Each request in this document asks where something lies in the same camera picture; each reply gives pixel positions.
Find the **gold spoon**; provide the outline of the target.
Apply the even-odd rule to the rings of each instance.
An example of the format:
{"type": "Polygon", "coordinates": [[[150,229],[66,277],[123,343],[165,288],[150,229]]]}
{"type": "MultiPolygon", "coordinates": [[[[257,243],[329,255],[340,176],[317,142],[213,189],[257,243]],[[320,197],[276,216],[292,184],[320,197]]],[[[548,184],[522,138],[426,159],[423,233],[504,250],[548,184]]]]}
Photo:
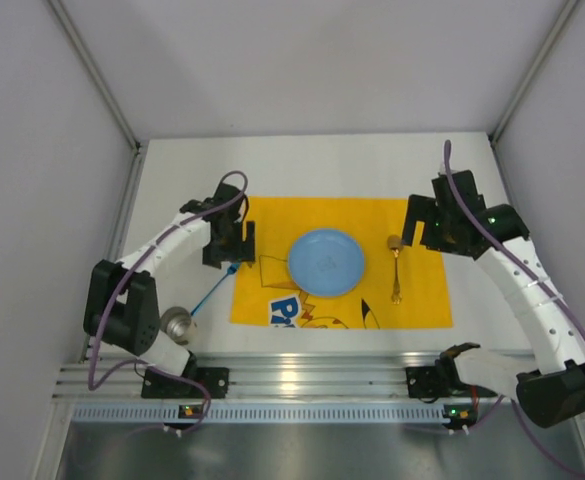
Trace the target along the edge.
{"type": "Polygon", "coordinates": [[[391,301],[394,305],[399,305],[402,301],[401,283],[399,275],[399,258],[403,250],[402,239],[398,235],[390,235],[387,238],[387,247],[393,254],[394,258],[394,278],[391,294],[391,301]]]}

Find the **yellow pikachu place mat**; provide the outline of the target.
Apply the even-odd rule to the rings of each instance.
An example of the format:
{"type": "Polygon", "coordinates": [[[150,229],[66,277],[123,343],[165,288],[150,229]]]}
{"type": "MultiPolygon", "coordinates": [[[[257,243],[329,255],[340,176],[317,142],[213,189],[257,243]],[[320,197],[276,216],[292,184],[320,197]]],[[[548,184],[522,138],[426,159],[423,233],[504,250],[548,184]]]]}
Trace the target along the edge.
{"type": "Polygon", "coordinates": [[[239,268],[235,324],[307,329],[452,327],[441,254],[393,252],[404,199],[254,197],[255,260],[239,268]]]}

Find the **blue plastic plate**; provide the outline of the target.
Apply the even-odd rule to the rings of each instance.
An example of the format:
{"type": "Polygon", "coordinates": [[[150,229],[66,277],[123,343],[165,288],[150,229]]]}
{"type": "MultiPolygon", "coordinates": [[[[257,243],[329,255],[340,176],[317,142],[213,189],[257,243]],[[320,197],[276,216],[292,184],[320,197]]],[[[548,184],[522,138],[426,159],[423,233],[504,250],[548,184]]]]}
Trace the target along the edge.
{"type": "Polygon", "coordinates": [[[365,272],[365,255],[347,233],[321,228],[301,235],[287,255],[291,279],[304,292],[333,298],[354,290],[365,272]]]}

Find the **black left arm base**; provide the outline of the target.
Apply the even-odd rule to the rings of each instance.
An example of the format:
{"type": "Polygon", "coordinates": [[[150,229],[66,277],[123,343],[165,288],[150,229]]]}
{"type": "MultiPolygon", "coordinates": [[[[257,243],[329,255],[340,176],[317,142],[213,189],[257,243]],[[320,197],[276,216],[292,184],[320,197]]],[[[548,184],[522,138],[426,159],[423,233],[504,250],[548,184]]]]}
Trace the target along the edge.
{"type": "Polygon", "coordinates": [[[228,392],[230,370],[224,367],[198,367],[188,383],[175,380],[149,369],[143,377],[141,397],[144,399],[224,399],[228,392]]]}

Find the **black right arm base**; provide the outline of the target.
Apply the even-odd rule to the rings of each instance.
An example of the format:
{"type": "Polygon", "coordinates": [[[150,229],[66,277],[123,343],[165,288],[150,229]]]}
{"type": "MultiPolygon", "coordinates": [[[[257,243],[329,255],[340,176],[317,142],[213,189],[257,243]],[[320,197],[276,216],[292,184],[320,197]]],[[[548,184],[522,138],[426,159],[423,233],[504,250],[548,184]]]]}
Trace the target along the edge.
{"type": "Polygon", "coordinates": [[[461,353],[478,349],[479,344],[466,342],[443,351],[431,365],[405,368],[408,396],[424,403],[434,403],[445,398],[478,397],[495,398],[497,394],[484,387],[463,383],[453,363],[461,353]]]}

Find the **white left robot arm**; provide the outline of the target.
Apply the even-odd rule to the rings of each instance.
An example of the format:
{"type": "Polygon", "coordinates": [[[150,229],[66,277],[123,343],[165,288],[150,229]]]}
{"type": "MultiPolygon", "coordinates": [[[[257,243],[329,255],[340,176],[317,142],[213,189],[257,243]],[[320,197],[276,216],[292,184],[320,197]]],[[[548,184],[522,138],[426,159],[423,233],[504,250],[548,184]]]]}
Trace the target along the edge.
{"type": "Polygon", "coordinates": [[[193,382],[195,355],[167,332],[183,310],[176,301],[178,271],[195,254],[212,268],[254,261],[255,224],[247,220],[248,210],[246,189],[221,179],[212,196],[188,201],[141,247],[97,263],[83,319],[93,349],[113,345],[167,378],[193,382]]]}

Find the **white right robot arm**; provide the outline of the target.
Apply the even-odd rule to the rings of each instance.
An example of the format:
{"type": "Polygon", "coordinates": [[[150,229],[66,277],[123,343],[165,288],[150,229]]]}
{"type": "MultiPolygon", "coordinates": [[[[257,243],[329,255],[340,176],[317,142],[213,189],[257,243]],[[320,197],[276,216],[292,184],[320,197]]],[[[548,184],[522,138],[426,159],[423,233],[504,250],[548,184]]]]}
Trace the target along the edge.
{"type": "Polygon", "coordinates": [[[585,413],[585,333],[561,309],[522,218],[508,204],[486,206],[469,170],[440,175],[432,186],[433,196],[408,199],[404,246],[421,225],[422,246],[473,259],[503,295],[534,355],[523,362],[477,343],[452,346],[434,363],[437,396],[481,387],[515,401],[542,428],[585,413]]]}

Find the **silver metal cup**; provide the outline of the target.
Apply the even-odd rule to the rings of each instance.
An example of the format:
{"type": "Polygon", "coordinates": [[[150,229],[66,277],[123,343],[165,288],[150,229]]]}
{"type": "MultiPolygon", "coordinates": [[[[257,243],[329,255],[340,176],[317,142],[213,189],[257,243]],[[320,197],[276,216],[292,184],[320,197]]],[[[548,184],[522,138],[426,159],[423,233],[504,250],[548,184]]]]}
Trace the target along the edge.
{"type": "Polygon", "coordinates": [[[180,306],[167,309],[162,314],[160,322],[161,330],[181,346],[189,345],[198,332],[198,325],[192,314],[180,306]]]}

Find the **right aluminium frame post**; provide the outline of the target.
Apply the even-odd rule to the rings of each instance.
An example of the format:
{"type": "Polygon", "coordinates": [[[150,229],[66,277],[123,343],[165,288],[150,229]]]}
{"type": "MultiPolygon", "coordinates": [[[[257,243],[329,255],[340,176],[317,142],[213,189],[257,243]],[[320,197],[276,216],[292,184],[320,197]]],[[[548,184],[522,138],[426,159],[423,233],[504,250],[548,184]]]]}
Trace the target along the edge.
{"type": "Polygon", "coordinates": [[[561,3],[558,13],[543,35],[542,41],[533,50],[531,60],[519,76],[515,89],[498,116],[496,125],[488,134],[492,148],[497,147],[583,4],[582,0],[567,0],[561,3]]]}

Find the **aluminium frame post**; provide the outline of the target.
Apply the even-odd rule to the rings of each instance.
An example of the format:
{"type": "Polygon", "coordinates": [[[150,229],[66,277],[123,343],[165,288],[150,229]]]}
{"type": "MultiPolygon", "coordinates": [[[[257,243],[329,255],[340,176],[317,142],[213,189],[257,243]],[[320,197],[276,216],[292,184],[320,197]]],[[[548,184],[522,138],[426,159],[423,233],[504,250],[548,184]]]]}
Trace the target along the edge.
{"type": "Polygon", "coordinates": [[[492,148],[497,147],[583,4],[582,0],[567,0],[561,3],[558,13],[543,35],[542,41],[533,50],[531,60],[519,76],[515,89],[498,116],[496,125],[488,134],[492,148]]]}
{"type": "Polygon", "coordinates": [[[60,0],[45,0],[44,3],[50,9],[54,19],[63,31],[64,36],[69,41],[71,49],[79,59],[91,84],[97,91],[105,108],[122,134],[126,144],[133,152],[139,151],[141,143],[138,140],[137,135],[134,133],[130,123],[126,119],[119,102],[113,95],[101,69],[90,52],[88,45],[83,39],[81,32],[77,28],[64,2],[60,0]]]}

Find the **aluminium front frame rail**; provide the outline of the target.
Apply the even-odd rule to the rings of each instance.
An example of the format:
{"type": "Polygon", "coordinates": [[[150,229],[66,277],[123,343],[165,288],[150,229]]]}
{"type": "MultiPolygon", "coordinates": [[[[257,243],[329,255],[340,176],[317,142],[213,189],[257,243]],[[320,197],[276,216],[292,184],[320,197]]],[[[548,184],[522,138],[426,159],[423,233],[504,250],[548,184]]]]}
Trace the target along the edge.
{"type": "MultiPolygon", "coordinates": [[[[227,371],[216,386],[228,400],[394,400],[408,397],[407,370],[432,365],[429,352],[403,354],[201,354],[197,370],[227,371]]],[[[88,364],[60,368],[52,397],[59,401],[126,401],[141,397],[143,366],[118,368],[95,391],[88,388],[88,364]]]]}

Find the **left aluminium frame post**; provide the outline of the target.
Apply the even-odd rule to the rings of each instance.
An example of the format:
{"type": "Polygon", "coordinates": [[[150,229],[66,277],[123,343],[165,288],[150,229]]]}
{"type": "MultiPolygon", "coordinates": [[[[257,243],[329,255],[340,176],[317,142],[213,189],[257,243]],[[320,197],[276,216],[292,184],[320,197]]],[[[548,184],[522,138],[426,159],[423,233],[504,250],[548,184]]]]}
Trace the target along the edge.
{"type": "Polygon", "coordinates": [[[50,9],[54,19],[63,31],[64,36],[69,41],[71,49],[79,59],[91,84],[97,91],[105,108],[122,134],[126,144],[133,152],[139,151],[141,143],[138,140],[137,135],[134,133],[130,123],[126,119],[119,102],[113,95],[101,69],[90,52],[88,45],[83,39],[81,32],[77,28],[64,2],[60,0],[45,0],[44,3],[50,9]]]}

